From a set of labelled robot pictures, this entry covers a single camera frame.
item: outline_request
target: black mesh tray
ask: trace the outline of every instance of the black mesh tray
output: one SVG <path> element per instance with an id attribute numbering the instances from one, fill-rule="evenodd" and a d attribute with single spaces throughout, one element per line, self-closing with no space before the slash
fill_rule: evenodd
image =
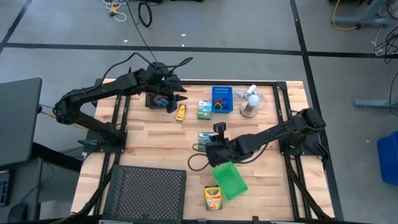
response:
<path id="1" fill-rule="evenodd" d="M 103 219 L 137 223 L 181 223 L 185 170 L 114 166 Z"/>

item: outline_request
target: round metal base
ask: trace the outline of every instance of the round metal base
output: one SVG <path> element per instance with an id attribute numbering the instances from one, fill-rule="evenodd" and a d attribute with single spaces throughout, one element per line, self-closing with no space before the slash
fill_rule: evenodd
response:
<path id="1" fill-rule="evenodd" d="M 257 106 L 255 106 L 253 110 L 247 111 L 246 110 L 247 105 L 248 105 L 247 102 L 242 103 L 240 107 L 240 112 L 242 116 L 244 116 L 245 118 L 253 118 L 255 115 L 257 115 Z"/>

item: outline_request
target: crayola box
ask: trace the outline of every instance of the crayola box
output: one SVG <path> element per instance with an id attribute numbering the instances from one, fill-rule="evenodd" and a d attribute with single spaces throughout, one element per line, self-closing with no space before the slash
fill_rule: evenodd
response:
<path id="1" fill-rule="evenodd" d="M 219 186 L 205 187 L 205 200 L 207 210 L 223 209 L 223 199 L 221 196 L 221 189 Z"/>

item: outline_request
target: blue container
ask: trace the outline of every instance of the blue container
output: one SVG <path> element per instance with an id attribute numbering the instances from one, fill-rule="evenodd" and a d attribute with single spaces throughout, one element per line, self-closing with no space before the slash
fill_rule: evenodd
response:
<path id="1" fill-rule="evenodd" d="M 398 132 L 377 141 L 381 177 L 385 183 L 398 185 Z"/>
<path id="2" fill-rule="evenodd" d="M 234 110 L 234 98 L 232 93 L 232 87 L 229 86 L 213 86 L 211 91 L 211 102 L 213 105 L 214 113 L 230 113 Z"/>

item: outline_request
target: green box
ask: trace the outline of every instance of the green box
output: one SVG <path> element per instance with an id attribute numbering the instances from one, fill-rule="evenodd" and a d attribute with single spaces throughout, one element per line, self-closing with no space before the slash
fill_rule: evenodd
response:
<path id="1" fill-rule="evenodd" d="M 248 190 L 248 186 L 232 162 L 213 169 L 211 173 L 228 201 Z"/>
<path id="2" fill-rule="evenodd" d="M 198 119 L 211 119 L 211 102 L 200 100 L 198 106 Z"/>

